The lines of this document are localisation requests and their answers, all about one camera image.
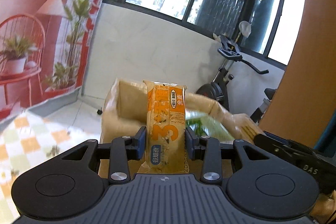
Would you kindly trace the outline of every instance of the packaged snack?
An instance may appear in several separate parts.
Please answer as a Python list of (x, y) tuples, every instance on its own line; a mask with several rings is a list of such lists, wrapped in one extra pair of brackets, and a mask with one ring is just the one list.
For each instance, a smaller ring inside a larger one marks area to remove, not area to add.
[(139, 173), (188, 173), (185, 86), (144, 81), (147, 86), (146, 161)]

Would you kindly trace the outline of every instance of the potted plant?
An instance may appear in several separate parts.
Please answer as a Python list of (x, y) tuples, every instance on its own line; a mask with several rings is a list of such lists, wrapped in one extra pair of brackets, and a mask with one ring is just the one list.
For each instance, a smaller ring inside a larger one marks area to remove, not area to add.
[(65, 60), (55, 65), (55, 73), (44, 80), (49, 85), (47, 98), (72, 91), (76, 85), (80, 47), (85, 33), (85, 22), (89, 18), (91, 0), (72, 0), (72, 9), (64, 5), (70, 32), (66, 37)]
[(14, 35), (4, 40), (4, 49), (0, 51), (0, 65), (4, 65), (3, 75), (22, 73), (28, 54), (36, 51), (35, 44), (27, 37)]
[(58, 62), (55, 64), (55, 72), (46, 77), (44, 82), (49, 86), (45, 90), (47, 99), (73, 91), (76, 86), (77, 66), (64, 66)]

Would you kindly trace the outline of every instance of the wall mural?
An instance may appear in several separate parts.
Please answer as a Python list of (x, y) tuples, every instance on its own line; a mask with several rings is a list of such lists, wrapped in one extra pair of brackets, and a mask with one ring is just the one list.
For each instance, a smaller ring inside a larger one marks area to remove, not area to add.
[(0, 0), (0, 121), (83, 83), (102, 0)]

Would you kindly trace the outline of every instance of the bike handlebar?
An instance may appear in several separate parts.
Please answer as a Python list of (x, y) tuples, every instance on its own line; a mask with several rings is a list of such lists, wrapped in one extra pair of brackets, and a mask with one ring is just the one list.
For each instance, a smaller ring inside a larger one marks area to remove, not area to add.
[(241, 61), (243, 59), (241, 54), (233, 51), (226, 51), (222, 48), (219, 48), (217, 51), (220, 53), (221, 56), (225, 57), (228, 60)]
[(260, 74), (260, 75), (265, 75), (265, 74), (268, 74), (269, 73), (269, 70), (258, 70), (255, 66), (253, 66), (250, 62), (242, 59), (240, 60), (241, 62), (245, 63), (246, 65), (248, 65), (250, 68), (252, 68), (257, 74)]

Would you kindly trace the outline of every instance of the silver bolt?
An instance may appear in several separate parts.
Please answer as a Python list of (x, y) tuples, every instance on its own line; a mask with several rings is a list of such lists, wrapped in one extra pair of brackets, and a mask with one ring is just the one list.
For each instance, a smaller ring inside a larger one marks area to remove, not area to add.
[(219, 177), (219, 174), (214, 172), (208, 172), (203, 175), (203, 178), (205, 178), (206, 180), (217, 180), (219, 179)]
[(126, 178), (127, 178), (127, 175), (123, 172), (115, 172), (111, 175), (111, 179), (113, 180), (121, 181), (121, 180), (125, 180)]

